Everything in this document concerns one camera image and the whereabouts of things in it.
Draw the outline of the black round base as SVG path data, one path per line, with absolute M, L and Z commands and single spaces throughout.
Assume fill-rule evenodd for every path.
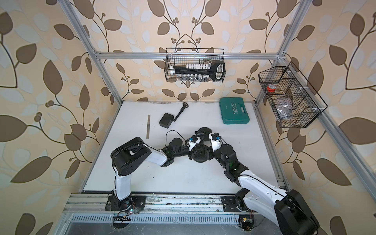
M 209 159 L 209 148 L 204 146 L 194 147 L 191 151 L 191 157 L 197 163 L 204 163 Z
M 210 128 L 208 128 L 208 127 L 201 127 L 201 128 L 199 128 L 199 130 L 201 131 L 206 131 L 209 135 L 212 133 L 212 130 L 210 129 Z

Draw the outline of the black mic stand rod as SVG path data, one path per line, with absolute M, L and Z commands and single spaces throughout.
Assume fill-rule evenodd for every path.
M 196 136 L 200 138 L 201 143 L 209 141 L 209 134 L 206 131 L 199 130 L 199 131 L 196 131 L 195 133 L 196 133 Z

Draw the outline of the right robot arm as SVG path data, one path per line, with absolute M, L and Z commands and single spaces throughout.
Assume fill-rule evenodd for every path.
M 225 176 L 241 187 L 237 207 L 257 211 L 275 223 L 283 235 L 316 235 L 319 222 L 296 190 L 286 191 L 259 178 L 238 161 L 231 145 L 210 147 L 208 159 L 216 159 Z

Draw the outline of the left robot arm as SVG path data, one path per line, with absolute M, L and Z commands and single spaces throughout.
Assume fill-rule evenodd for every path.
M 147 145 L 136 137 L 111 153 L 112 167 L 115 171 L 115 189 L 113 197 L 122 202 L 131 195 L 131 174 L 144 162 L 149 161 L 161 167 L 167 167 L 177 157 L 188 156 L 191 160 L 197 156 L 205 157 L 205 146 L 200 138 L 192 137 L 183 142 L 174 138 L 163 149 Z

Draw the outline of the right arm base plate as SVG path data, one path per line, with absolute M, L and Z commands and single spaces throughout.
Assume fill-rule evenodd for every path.
M 222 196 L 220 201 L 224 212 L 243 212 L 243 213 L 258 213 L 258 211 L 248 209 L 246 206 L 239 206 L 236 202 L 235 196 Z

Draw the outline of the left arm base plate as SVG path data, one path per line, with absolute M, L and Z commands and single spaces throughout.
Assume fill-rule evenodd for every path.
M 124 200 L 119 200 L 115 195 L 108 195 L 105 211 L 125 211 L 136 209 L 142 211 L 146 205 L 146 196 L 128 196 Z

